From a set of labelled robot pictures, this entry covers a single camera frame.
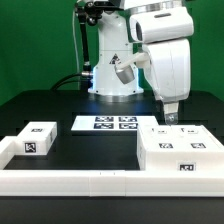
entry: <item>white block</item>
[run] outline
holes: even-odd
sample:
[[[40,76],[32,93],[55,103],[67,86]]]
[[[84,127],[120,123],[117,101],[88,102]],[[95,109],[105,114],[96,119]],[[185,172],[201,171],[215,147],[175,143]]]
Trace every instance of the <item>white block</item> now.
[[[141,170],[224,171],[224,146],[203,126],[138,128]]]
[[[0,171],[0,196],[89,196],[89,172]]]
[[[15,154],[46,155],[56,136],[56,122],[30,122],[17,136]]]
[[[223,172],[126,172],[126,196],[223,197]]]
[[[8,136],[0,142],[0,170],[4,169],[14,156],[15,138]]]
[[[92,171],[90,196],[125,196],[125,171]]]

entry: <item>table surface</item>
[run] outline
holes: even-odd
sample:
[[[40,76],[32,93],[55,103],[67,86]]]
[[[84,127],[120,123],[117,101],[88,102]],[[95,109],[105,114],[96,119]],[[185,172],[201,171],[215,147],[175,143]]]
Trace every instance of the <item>table surface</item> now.
[[[77,115],[153,115],[164,124],[151,91],[138,101],[108,103],[81,91],[26,91],[0,107],[0,139],[30,121],[56,121],[47,156],[16,156],[5,169],[138,170],[136,132],[71,132]],[[180,102],[179,124],[204,125],[224,144],[224,102],[191,92]],[[0,197],[4,223],[223,223],[223,198]]]

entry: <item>white platform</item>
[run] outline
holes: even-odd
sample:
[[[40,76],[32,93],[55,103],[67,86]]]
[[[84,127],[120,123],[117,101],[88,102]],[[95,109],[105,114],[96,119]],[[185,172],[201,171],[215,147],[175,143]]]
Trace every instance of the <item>white platform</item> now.
[[[35,132],[40,134],[39,129],[46,127],[42,125],[35,126]],[[32,130],[30,124],[21,133]],[[1,169],[18,152],[16,141],[17,137],[5,137],[0,142]],[[224,146],[203,126],[139,125],[138,157],[141,144],[148,154],[141,157],[145,160],[141,171],[0,170],[0,196],[224,197]],[[178,161],[186,166],[180,169]]]
[[[158,125],[154,116],[77,116],[72,131],[137,131],[138,125]]]

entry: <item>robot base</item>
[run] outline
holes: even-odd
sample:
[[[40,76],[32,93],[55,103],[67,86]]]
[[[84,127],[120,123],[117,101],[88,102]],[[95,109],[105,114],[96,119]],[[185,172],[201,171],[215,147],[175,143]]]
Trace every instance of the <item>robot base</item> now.
[[[137,94],[127,95],[127,96],[99,95],[95,93],[89,93],[89,98],[93,100],[99,100],[99,101],[109,102],[109,103],[124,103],[124,102],[141,100],[143,98],[143,91],[140,91]]]

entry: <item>black cable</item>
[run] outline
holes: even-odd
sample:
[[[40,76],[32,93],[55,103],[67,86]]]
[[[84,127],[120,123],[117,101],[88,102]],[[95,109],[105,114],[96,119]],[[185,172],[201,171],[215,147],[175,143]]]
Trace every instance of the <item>black cable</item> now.
[[[62,82],[62,83],[58,84],[57,86],[55,86],[51,90],[57,90],[59,87],[65,85],[65,84],[74,83],[74,82],[80,82],[80,81],[79,80],[65,81],[65,82]]]
[[[88,48],[88,40],[87,40],[87,32],[86,32],[86,24],[80,23],[80,30],[82,33],[82,48],[83,48],[83,57],[84,62],[89,62],[89,48]]]
[[[72,74],[72,75],[68,75],[68,76],[65,76],[64,78],[60,79],[58,82],[56,82],[52,87],[51,87],[51,90],[55,90],[57,89],[58,85],[60,86],[61,83],[63,83],[64,81],[68,80],[68,79],[71,79],[73,77],[80,77],[81,74]]]

